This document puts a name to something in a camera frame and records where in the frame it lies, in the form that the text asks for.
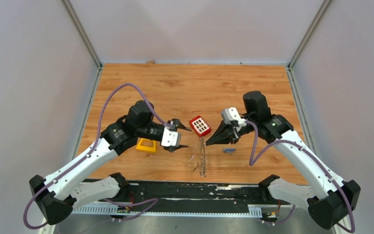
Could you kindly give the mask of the blue key tag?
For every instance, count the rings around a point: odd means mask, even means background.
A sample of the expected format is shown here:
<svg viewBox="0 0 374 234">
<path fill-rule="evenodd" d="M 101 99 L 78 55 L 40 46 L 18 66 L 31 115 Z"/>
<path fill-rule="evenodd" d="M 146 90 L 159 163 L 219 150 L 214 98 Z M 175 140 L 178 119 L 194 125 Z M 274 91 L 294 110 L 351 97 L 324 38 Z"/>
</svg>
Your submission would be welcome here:
<svg viewBox="0 0 374 234">
<path fill-rule="evenodd" d="M 222 152 L 227 154 L 233 154 L 236 151 L 234 148 L 223 148 Z"/>
</svg>

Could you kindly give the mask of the grey metal keyring disc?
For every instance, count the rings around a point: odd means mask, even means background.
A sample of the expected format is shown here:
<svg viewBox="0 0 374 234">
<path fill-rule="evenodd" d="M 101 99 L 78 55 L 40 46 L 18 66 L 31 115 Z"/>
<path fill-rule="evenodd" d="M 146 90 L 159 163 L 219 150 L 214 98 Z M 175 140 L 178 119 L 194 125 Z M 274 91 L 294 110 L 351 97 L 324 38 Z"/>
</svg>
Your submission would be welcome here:
<svg viewBox="0 0 374 234">
<path fill-rule="evenodd" d="M 199 143 L 197 145 L 197 148 L 199 149 L 199 161 L 197 162 L 196 167 L 193 169 L 193 171 L 199 171 L 201 177 L 206 177 L 207 169 L 206 169 L 206 144 L 205 144 L 205 138 L 202 136 L 199 138 Z"/>
</svg>

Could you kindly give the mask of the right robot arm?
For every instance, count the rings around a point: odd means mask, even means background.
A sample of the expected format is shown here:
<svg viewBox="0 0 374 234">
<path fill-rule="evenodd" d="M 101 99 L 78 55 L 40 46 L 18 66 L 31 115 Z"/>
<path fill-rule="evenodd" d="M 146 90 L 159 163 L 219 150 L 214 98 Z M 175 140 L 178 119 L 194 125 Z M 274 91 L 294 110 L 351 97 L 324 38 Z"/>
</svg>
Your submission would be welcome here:
<svg viewBox="0 0 374 234">
<path fill-rule="evenodd" d="M 307 181 L 307 185 L 298 185 L 270 175 L 259 183 L 260 200 L 267 204 L 274 200 L 288 202 L 306 210 L 323 229 L 339 226 L 353 234 L 359 184 L 343 179 L 326 166 L 285 117 L 271 112 L 261 92 L 244 94 L 243 102 L 243 114 L 235 107 L 222 110 L 222 121 L 206 145 L 235 144 L 242 136 L 254 132 L 255 139 L 266 141 L 267 148 L 282 153 Z"/>
</svg>

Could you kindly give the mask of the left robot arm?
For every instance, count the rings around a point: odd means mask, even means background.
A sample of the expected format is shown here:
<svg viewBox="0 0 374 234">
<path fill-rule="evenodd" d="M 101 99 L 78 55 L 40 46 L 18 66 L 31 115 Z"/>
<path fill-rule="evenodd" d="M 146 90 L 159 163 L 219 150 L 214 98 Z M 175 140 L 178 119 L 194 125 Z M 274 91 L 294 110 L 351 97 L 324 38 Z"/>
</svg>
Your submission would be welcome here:
<svg viewBox="0 0 374 234">
<path fill-rule="evenodd" d="M 189 128 L 177 118 L 163 124 L 154 122 L 150 107 L 149 102 L 136 102 L 127 115 L 110 124 L 74 160 L 50 175 L 36 175 L 30 179 L 33 199 L 49 225 L 60 223 L 73 210 L 94 201 L 129 198 L 130 184 L 121 173 L 91 183 L 84 183 L 84 180 L 105 163 L 136 146 L 139 138 L 158 141 L 169 152 L 183 148 L 178 130 Z"/>
</svg>

